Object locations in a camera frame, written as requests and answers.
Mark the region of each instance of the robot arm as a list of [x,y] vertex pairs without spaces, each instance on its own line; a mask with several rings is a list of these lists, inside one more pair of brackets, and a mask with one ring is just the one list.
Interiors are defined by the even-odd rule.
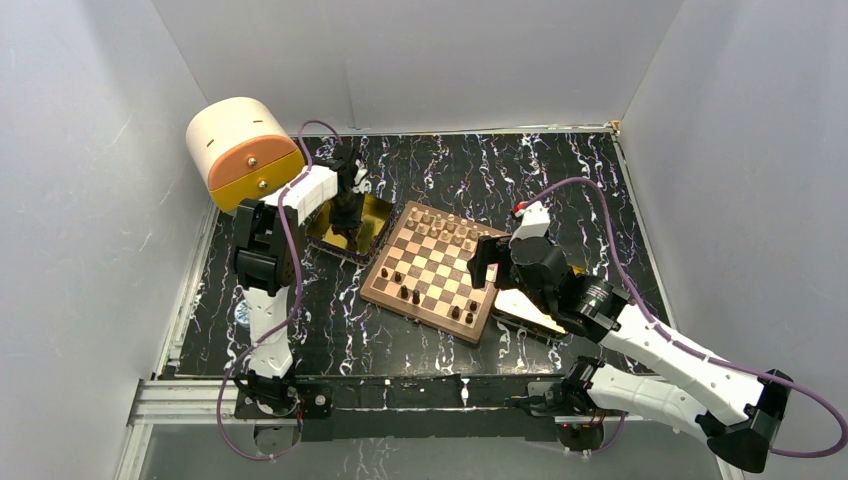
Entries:
[[550,219],[541,204],[519,205],[513,214],[521,225],[511,236],[478,241],[468,262],[474,287],[481,287],[487,267],[497,264],[498,289],[518,288],[570,333],[624,353],[669,382],[581,358],[561,385],[546,392],[541,408],[639,413],[706,440],[728,463],[761,472],[788,389],[690,355],[680,345],[718,358],[676,331],[657,328],[631,304],[628,293],[568,265],[548,239]]

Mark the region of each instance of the chessboard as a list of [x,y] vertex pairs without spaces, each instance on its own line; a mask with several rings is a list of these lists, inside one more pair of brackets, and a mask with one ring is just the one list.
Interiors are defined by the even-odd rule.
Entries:
[[481,235],[507,234],[420,203],[407,203],[365,280],[362,298],[468,342],[479,342],[497,293],[495,265],[489,267],[485,288],[471,288],[466,265]]

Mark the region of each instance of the cylindrical container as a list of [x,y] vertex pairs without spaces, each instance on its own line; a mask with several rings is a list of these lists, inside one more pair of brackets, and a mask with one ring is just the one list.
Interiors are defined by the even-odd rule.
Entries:
[[261,198],[303,169],[303,155],[258,100],[235,97],[209,105],[186,130],[189,152],[215,204],[233,212]]

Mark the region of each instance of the white panel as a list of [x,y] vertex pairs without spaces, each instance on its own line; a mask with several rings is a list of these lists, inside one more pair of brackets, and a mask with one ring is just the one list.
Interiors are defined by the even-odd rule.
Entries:
[[0,11],[0,478],[111,478],[208,205],[205,102],[149,2]]
[[620,119],[682,0],[328,0],[356,125]]
[[292,136],[311,118],[340,131],[353,127],[322,1],[153,3],[210,103],[255,98]]
[[[777,367],[848,412],[848,3],[687,1],[622,123],[681,331]],[[833,444],[790,398],[779,448]],[[772,456],[763,478],[844,478],[848,455]]]
[[682,0],[153,2],[210,102],[294,134],[620,119]]

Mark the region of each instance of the enclosure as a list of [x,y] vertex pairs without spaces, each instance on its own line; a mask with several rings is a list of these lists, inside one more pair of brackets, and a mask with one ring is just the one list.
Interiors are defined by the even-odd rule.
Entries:
[[[638,418],[585,461],[510,434],[520,419],[406,416],[418,405],[385,403],[387,379],[464,379],[485,406],[579,355],[651,372],[496,321],[478,345],[455,341],[364,302],[368,268],[315,249],[289,330],[295,373],[355,391],[339,400],[350,410],[402,408],[366,420],[340,408],[331,441],[271,463],[230,452],[216,386],[249,334],[227,263],[232,217],[210,202],[185,130],[234,96],[265,103],[291,135],[310,118],[335,126],[362,146],[380,198],[497,229],[552,182],[596,181],[660,320],[848,408],[844,2],[0,0],[0,11],[4,478],[743,478]],[[332,142],[306,133],[313,153]],[[570,262],[618,282],[590,200],[557,193],[551,233]],[[233,390],[224,409],[238,417]],[[263,451],[291,425],[226,421]],[[776,443],[824,448],[836,431],[796,395]],[[845,458],[773,455],[763,475],[836,478]]]

